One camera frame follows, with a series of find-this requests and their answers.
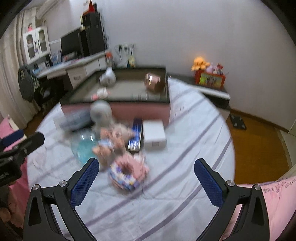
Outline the clear dental flosser box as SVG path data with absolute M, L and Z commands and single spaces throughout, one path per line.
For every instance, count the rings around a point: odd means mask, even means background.
M 94 122 L 90 117 L 89 109 L 66 113 L 54 119 L 55 127 L 64 132 L 75 132 L 83 128 L 92 127 Z

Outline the pink pig doll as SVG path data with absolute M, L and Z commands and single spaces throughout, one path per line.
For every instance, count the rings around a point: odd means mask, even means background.
M 127 152 L 126 145 L 135 137 L 135 131 L 122 124 L 99 128 L 99 140 L 92 148 L 100 166 L 107 168 L 116 156 Z

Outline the pink white block toy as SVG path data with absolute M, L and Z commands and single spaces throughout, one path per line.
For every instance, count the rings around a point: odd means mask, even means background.
M 100 99 L 106 99 L 108 97 L 108 95 L 109 95 L 109 91 L 107 90 L 106 87 L 99 88 L 99 89 L 97 89 L 95 94 L 92 94 L 91 100 L 92 101 L 97 101 L 97 100 L 100 100 Z

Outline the white plug night light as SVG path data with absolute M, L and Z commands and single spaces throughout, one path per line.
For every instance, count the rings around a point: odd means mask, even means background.
M 116 84 L 116 75 L 111 67 L 108 67 L 100 76 L 99 83 L 104 87 L 112 87 Z

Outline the blue patterned small box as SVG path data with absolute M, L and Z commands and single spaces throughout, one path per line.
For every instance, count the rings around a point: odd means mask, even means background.
M 142 119 L 135 118 L 132 124 L 132 131 L 134 137 L 128 142 L 128 151 L 131 153 L 140 152 L 141 142 L 142 142 Z

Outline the white charger box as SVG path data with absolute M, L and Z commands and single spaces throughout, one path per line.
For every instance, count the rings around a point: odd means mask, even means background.
M 167 137 L 162 120 L 144 120 L 142 130 L 146 150 L 163 149 L 166 146 Z

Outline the rose gold metal jar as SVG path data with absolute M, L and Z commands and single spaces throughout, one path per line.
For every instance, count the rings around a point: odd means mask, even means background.
M 164 91 L 166 82 L 164 78 L 154 73 L 147 73 L 145 75 L 144 84 L 146 90 L 153 93 L 161 93 Z

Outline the beige curtain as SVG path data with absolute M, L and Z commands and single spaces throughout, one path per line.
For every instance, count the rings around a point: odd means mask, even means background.
M 29 24 L 36 27 L 37 8 L 21 11 L 1 37 L 1 115 L 10 116 L 19 128 L 26 128 L 38 112 L 34 103 L 23 100 L 18 83 L 18 70 L 24 65 L 22 34 Z

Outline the pink bedding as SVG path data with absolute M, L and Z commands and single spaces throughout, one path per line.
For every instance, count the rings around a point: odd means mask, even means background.
M 276 240 L 295 212 L 295 177 L 260 183 L 266 202 L 270 240 Z

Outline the striped white tablecloth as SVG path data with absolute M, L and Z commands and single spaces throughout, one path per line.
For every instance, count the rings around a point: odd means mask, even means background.
M 215 106 L 197 90 L 169 79 L 171 119 L 166 147 L 146 152 L 149 174 L 124 193 L 100 172 L 76 211 L 97 240 L 196 240 L 216 213 L 194 174 L 203 158 L 234 178 L 231 134 Z

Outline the white round robot figurine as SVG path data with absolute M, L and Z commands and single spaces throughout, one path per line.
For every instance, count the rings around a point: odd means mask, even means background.
M 110 125 L 115 124 L 111 106 L 104 100 L 97 100 L 91 104 L 90 117 L 94 123 L 92 127 L 94 131 L 99 131 L 100 128 L 108 128 Z

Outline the white desk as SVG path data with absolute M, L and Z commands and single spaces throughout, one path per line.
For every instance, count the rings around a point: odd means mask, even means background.
M 37 75 L 37 78 L 40 79 L 46 77 L 49 80 L 67 75 L 72 87 L 75 89 L 94 72 L 105 70 L 107 68 L 106 53 L 108 53 L 108 51 L 102 51 L 81 59 L 63 62 L 42 71 Z

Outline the black bathroom scale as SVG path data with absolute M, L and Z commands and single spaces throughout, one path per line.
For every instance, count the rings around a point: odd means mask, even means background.
M 246 130 L 246 125 L 241 116 L 230 114 L 230 120 L 234 128 L 239 130 Z

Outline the black monitor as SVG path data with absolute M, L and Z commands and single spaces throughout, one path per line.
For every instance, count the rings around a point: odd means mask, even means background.
M 74 54 L 76 57 L 81 57 L 82 51 L 80 42 L 80 28 L 75 29 L 63 36 L 61 38 L 62 56 L 65 57 L 69 54 Z

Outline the pink doll figurine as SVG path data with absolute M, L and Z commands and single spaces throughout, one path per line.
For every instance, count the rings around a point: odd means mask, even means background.
M 33 28 L 33 24 L 32 23 L 29 23 L 28 25 L 28 32 L 32 31 L 34 28 Z

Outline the black computer tower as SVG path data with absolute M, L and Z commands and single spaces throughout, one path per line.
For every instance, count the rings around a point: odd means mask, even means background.
M 105 50 L 105 41 L 102 28 L 92 26 L 80 31 L 82 56 L 88 57 Z

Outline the red capped bottle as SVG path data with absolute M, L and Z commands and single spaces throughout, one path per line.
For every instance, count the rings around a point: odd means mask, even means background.
M 106 66 L 113 68 L 114 67 L 114 59 L 113 59 L 112 53 L 106 52 L 105 58 L 106 58 Z

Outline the black white tv cabinet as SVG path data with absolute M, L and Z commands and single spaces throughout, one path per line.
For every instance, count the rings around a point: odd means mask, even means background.
M 201 93 L 204 94 L 220 111 L 221 115 L 223 116 L 224 120 L 227 120 L 230 114 L 230 95 L 223 87 L 220 89 L 214 89 L 211 87 L 204 87 L 198 84 L 195 84 L 194 77 L 179 75 L 179 74 L 168 74 L 168 77 L 178 79 L 180 81 L 185 82 L 186 84 L 192 85 L 195 89 L 199 90 Z

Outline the pink black tray box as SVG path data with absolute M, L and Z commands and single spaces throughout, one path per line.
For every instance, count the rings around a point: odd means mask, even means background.
M 102 88 L 99 78 L 104 70 L 96 71 L 85 78 L 74 90 L 60 101 L 63 113 L 79 109 L 87 109 L 95 101 L 94 95 Z M 167 126 L 170 120 L 170 92 L 167 71 L 164 66 L 145 66 L 137 68 L 114 69 L 116 83 L 107 87 L 108 96 L 103 100 L 108 102 L 113 117 L 118 121 L 162 120 Z M 152 92 L 145 85 L 147 74 L 160 77 L 164 89 L 162 92 Z

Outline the black speaker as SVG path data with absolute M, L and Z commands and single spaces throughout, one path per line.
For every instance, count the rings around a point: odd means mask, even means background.
M 82 16 L 83 27 L 93 27 L 101 24 L 100 13 L 90 12 Z

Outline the snack bag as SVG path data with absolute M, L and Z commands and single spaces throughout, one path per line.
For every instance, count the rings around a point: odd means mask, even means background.
M 133 55 L 130 55 L 127 61 L 127 68 L 135 68 L 136 67 L 136 61 Z

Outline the red storage box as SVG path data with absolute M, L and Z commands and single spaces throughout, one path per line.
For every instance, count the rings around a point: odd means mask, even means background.
M 222 89 L 225 79 L 226 77 L 224 75 L 208 73 L 203 70 L 198 70 L 195 72 L 195 84 L 205 87 Z

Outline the red paper bag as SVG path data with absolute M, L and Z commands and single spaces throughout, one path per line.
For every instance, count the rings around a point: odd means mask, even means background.
M 88 0 L 83 4 L 83 13 L 82 15 L 87 15 L 88 13 L 96 13 L 97 12 L 97 3 L 92 0 Z

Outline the orange octopus plush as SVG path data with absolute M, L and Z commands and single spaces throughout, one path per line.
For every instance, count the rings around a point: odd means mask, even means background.
M 193 61 L 191 71 L 206 70 L 210 66 L 210 62 L 206 62 L 203 57 L 196 57 Z

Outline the white wall cabinet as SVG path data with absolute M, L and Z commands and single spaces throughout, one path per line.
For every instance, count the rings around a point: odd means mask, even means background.
M 46 26 L 33 29 L 22 35 L 21 48 L 26 64 L 31 64 L 50 54 L 50 44 Z

